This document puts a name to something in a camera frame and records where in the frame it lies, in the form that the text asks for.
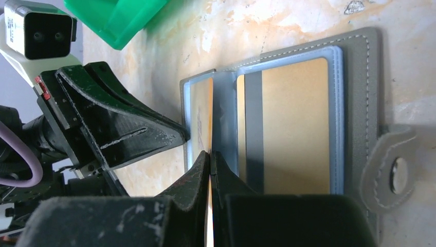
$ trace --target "wallet strap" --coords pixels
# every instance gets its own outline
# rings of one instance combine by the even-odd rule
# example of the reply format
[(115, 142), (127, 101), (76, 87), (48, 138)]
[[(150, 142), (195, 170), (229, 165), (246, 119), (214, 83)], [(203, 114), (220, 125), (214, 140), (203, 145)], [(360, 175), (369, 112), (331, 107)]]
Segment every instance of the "wallet strap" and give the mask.
[(415, 182), (416, 132), (410, 126), (389, 125), (363, 170), (360, 195), (372, 212), (383, 214), (411, 195)]

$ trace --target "gray card holder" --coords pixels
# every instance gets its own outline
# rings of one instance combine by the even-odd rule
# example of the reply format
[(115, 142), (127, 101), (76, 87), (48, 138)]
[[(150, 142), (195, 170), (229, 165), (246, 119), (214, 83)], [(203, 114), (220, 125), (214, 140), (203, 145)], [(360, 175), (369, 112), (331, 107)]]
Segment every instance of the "gray card holder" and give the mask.
[[(223, 153), (231, 170), (238, 174), (237, 93), (235, 81), (240, 74), (255, 73), (265, 66), (309, 59), (329, 51), (329, 128), (331, 148), (330, 171), (333, 175), (331, 193), (343, 193), (354, 198), (367, 217), (369, 226), (378, 239), (378, 214), (398, 207), (411, 194), (414, 184), (415, 133), (408, 126), (381, 128), (378, 122), (378, 94), (381, 76), (381, 42), (375, 28), (362, 28), (302, 45), (261, 54), (226, 68), (213, 69), (180, 83), (183, 121), (190, 128), (187, 117), (189, 85), (205, 78), (213, 78), (212, 149)], [(338, 62), (342, 52), (342, 65)], [(246, 96), (259, 97), (259, 84), (246, 83)], [(253, 109), (246, 104), (246, 114)], [(247, 137), (247, 157), (249, 138)], [(185, 145), (186, 169), (192, 165), (189, 143)], [(261, 179), (247, 183), (261, 191)]]

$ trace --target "black plastic part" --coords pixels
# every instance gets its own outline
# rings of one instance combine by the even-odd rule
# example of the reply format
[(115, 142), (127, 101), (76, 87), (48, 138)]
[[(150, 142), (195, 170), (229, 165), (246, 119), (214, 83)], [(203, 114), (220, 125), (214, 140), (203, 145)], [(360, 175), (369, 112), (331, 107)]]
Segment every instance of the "black plastic part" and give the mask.
[[(41, 74), (44, 83), (50, 74)], [(56, 78), (80, 121), (80, 136), (103, 170), (180, 146), (188, 138), (181, 125), (129, 94), (105, 62), (64, 67)]]
[(63, 150), (65, 150), (65, 153), (68, 155), (74, 166), (80, 168), (95, 160), (94, 155), (88, 147), (88, 144), (82, 136), (79, 128), (69, 130), (63, 129), (62, 124), (59, 119), (56, 118), (55, 112), (50, 107), (49, 103), (41, 96), (38, 96), (37, 103), (53, 129), (58, 142), (62, 145)]
[(232, 195), (226, 203), (231, 246), (377, 246), (347, 197)]
[(127, 196), (125, 191), (120, 192), (120, 188), (115, 188), (113, 182), (104, 173), (100, 176), (91, 176), (83, 180), (69, 180), (68, 184), (65, 185), (63, 174), (54, 173), (46, 166), (44, 177), (37, 186), (31, 188), (0, 186), (0, 193), (3, 198), (2, 204), (14, 203), (14, 208), (6, 210), (9, 216), (13, 216), (12, 223), (7, 230), (0, 231), (0, 236), (24, 229), (29, 217), (39, 206), (40, 202), (53, 197)]
[(66, 57), (71, 49), (69, 15), (30, 12), (24, 17), (24, 56), (29, 60)]
[(50, 95), (47, 100), (54, 117), (61, 124), (62, 129), (69, 130), (73, 127), (79, 127), (79, 119), (72, 108), (62, 87), (56, 80), (55, 71), (43, 72), (41, 79), (45, 84), (45, 89)]
[(112, 176), (110, 173), (113, 171), (103, 172), (102, 175), (106, 180), (107, 186), (110, 188), (113, 196), (129, 196), (124, 186), (116, 176)]
[(75, 42), (77, 39), (77, 19), (72, 19), (72, 31), (71, 31), (71, 42)]
[(17, 246), (204, 246), (209, 172), (203, 151), (191, 170), (154, 198), (45, 201)]
[[(13, 132), (20, 132), (22, 128), (20, 116), (15, 108), (0, 105), (0, 121)], [(9, 145), (0, 139), (0, 163), (9, 157), (11, 150), (12, 149), (9, 147)]]
[(256, 195), (256, 193), (230, 170), (221, 153), (212, 152), (210, 166), (214, 246), (230, 246), (228, 208), (225, 198), (230, 194)]
[(43, 202), (17, 246), (204, 246), (209, 176), (214, 246), (376, 246), (352, 199), (258, 195), (231, 172), (220, 153), (204, 151), (154, 198)]
[(45, 116), (23, 126), (22, 140), (38, 152), (42, 163), (52, 164), (68, 158)]
[(211, 154), (214, 246), (376, 246), (343, 196), (258, 195)]

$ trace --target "camera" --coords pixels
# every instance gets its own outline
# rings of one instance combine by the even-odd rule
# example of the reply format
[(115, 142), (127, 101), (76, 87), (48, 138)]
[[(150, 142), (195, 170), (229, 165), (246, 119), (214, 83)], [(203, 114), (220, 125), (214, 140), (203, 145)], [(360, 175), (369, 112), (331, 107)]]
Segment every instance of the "camera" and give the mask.
[(4, 7), (6, 43), (28, 60), (68, 56), (77, 19), (50, 4), (8, 0)]

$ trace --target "green plastic container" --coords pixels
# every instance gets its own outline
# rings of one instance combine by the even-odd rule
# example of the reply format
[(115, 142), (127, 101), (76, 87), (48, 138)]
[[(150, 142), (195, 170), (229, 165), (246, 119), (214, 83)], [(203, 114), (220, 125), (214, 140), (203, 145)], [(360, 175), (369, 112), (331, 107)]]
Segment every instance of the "green plastic container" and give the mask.
[(71, 11), (113, 49), (121, 50), (168, 0), (64, 0)]

